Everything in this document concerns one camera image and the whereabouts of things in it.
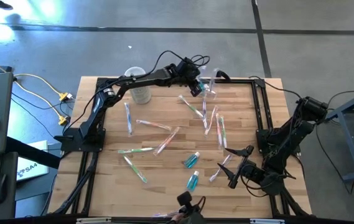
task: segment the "gray floor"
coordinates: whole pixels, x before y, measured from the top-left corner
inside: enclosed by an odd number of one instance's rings
[[[0,10],[0,22],[92,27],[256,27],[249,0],[92,2],[8,0],[15,10]],[[258,0],[258,7],[263,29],[354,30],[354,1]],[[321,101],[328,101],[338,92],[354,90],[354,35],[264,35],[264,40],[272,77],[282,78],[285,88]],[[210,55],[212,60],[204,72],[220,68],[232,77],[264,77],[257,34],[12,31],[0,26],[0,64],[13,66],[14,73],[42,75],[59,90],[74,95],[82,75],[122,75],[131,66],[149,70],[158,54],[167,49],[186,56]],[[168,55],[159,66],[171,62],[176,59]],[[22,83],[57,103],[57,95],[40,81],[24,77]],[[14,92],[46,106],[17,86]],[[354,94],[341,95],[331,107],[336,108],[352,97]],[[289,94],[286,98],[292,113],[296,98]],[[61,133],[53,111],[22,105],[44,122],[52,134]],[[9,135],[16,139],[55,142],[14,103],[10,122]],[[319,135],[341,172],[352,172],[339,126],[323,124]],[[324,218],[354,220],[354,191],[347,194],[321,151],[315,133],[302,142],[301,149],[313,213]],[[29,203],[43,204],[42,197],[36,202],[27,200],[17,203],[17,211],[23,211]],[[31,212],[17,215],[37,215]]]

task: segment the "small bottle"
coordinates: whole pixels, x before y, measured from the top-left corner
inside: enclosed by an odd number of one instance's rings
[[[198,181],[199,181],[199,171],[196,170],[188,181],[187,184],[188,190],[194,191]]]
[[[191,155],[185,162],[184,165],[186,168],[192,168],[196,162],[197,159],[199,158],[200,153],[199,152],[195,152],[195,154]]]

